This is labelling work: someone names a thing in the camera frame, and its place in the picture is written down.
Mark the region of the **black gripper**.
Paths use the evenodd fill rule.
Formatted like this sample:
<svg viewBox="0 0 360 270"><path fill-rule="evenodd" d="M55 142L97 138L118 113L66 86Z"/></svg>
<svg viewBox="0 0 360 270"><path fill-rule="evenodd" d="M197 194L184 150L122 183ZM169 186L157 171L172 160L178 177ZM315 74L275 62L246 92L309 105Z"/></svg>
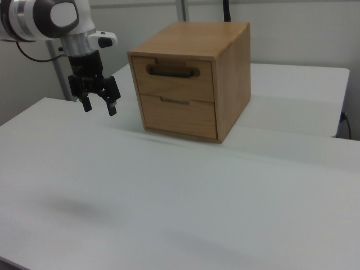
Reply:
<svg viewBox="0 0 360 270"><path fill-rule="evenodd" d="M69 56L68 59L73 71L73 74L68 76L71 94L82 103L84 111L92 110L84 82L84 78L90 78L94 80L95 85L99 85L97 94L106 102L109 115L114 116L117 113L117 100L121 98L121 94L113 76L104 78L99 51L82 56Z"/></svg>

